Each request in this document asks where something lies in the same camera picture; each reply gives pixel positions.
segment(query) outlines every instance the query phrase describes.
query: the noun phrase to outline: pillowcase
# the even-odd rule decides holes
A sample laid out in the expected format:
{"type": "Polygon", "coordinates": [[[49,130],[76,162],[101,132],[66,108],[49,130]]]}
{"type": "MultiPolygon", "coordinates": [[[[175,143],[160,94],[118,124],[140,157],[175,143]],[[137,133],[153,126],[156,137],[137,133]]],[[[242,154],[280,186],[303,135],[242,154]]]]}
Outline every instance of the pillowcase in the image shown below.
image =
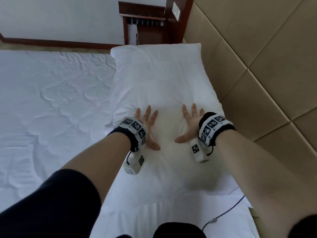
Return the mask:
{"type": "Polygon", "coordinates": [[[120,169],[106,197],[103,211],[129,209],[171,197],[204,190],[229,194],[238,186],[219,159],[196,163],[189,143],[175,138],[188,129],[182,104],[224,115],[204,71],[200,44],[120,46],[111,50],[117,73],[110,94],[114,125],[133,116],[137,107],[144,114],[148,105],[158,117],[151,129],[160,151],[142,149],[145,162],[137,175],[120,169]]]}

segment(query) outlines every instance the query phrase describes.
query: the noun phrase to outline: finger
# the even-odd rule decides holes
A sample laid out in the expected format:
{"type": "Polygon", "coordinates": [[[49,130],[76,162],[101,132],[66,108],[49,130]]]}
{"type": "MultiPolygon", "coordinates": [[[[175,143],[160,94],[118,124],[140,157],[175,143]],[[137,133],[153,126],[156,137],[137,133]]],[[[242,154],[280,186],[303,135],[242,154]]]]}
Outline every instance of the finger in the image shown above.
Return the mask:
{"type": "Polygon", "coordinates": [[[187,111],[187,108],[186,108],[186,105],[185,105],[185,104],[183,104],[182,111],[183,111],[184,118],[186,119],[187,122],[189,122],[189,120],[190,120],[192,117],[191,117],[191,115],[189,114],[189,112],[187,111]]]}
{"type": "Polygon", "coordinates": [[[140,113],[141,113],[140,108],[137,108],[137,111],[135,112],[135,117],[136,117],[137,119],[140,118],[140,113]]]}
{"type": "Polygon", "coordinates": [[[190,133],[187,132],[187,133],[185,133],[184,135],[177,137],[177,138],[175,139],[175,142],[176,142],[176,143],[185,143],[185,142],[187,142],[188,140],[190,140],[190,138],[191,138],[190,133]]]}
{"type": "Polygon", "coordinates": [[[192,116],[193,116],[193,118],[198,117],[197,108],[196,108],[196,104],[195,103],[193,103],[193,105],[192,105],[192,116]]]}
{"type": "Polygon", "coordinates": [[[146,140],[146,145],[152,150],[161,150],[161,147],[155,143],[150,136],[146,140]]]}
{"type": "Polygon", "coordinates": [[[151,113],[151,105],[149,105],[145,111],[145,114],[143,116],[143,118],[147,121],[149,119],[149,116],[150,116],[150,113],[151,113]]]}
{"type": "Polygon", "coordinates": [[[203,116],[204,114],[205,114],[205,111],[204,111],[203,108],[201,108],[200,111],[199,111],[199,116],[203,116]]]}
{"type": "Polygon", "coordinates": [[[150,117],[148,124],[149,126],[152,126],[156,120],[156,117],[158,116],[159,111],[155,110],[155,112],[152,114],[152,116],[150,117]]]}

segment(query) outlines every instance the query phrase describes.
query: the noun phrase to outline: white wall switch plate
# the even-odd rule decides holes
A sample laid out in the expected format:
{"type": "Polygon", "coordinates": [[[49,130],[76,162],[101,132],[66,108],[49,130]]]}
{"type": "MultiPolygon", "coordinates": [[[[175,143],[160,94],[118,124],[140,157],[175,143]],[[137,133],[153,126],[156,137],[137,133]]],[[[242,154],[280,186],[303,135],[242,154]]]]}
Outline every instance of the white wall switch plate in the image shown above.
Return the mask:
{"type": "Polygon", "coordinates": [[[179,16],[180,16],[180,9],[178,8],[178,6],[176,5],[175,2],[173,4],[172,12],[173,12],[174,16],[176,17],[176,20],[178,21],[179,16]]]}

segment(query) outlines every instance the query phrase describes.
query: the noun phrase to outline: wall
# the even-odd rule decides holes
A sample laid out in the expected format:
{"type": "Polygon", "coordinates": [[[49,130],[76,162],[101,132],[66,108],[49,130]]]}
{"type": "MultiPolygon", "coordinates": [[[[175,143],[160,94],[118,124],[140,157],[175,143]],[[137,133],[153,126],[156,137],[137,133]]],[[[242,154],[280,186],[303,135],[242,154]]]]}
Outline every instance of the wall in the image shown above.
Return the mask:
{"type": "Polygon", "coordinates": [[[124,44],[118,0],[0,0],[4,37],[124,44]]]}
{"type": "Polygon", "coordinates": [[[194,0],[184,39],[202,44],[224,113],[317,183],[317,0],[194,0]]]}
{"type": "Polygon", "coordinates": [[[119,1],[126,1],[126,2],[161,6],[161,7],[165,7],[166,5],[166,0],[119,0],[119,1]]]}

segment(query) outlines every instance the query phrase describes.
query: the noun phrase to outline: black shirt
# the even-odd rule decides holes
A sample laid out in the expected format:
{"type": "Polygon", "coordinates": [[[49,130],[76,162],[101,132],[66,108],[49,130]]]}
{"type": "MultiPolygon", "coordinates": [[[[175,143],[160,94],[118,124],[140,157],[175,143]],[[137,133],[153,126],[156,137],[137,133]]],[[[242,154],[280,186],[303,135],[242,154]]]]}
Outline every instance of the black shirt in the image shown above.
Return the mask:
{"type": "MultiPolygon", "coordinates": [[[[82,237],[90,236],[101,209],[93,183],[80,172],[62,169],[49,177],[34,193],[0,214],[0,237],[82,237]]],[[[289,237],[315,237],[317,216],[297,223],[289,237]]],[[[153,238],[205,238],[195,225],[166,223],[153,238]]]]}

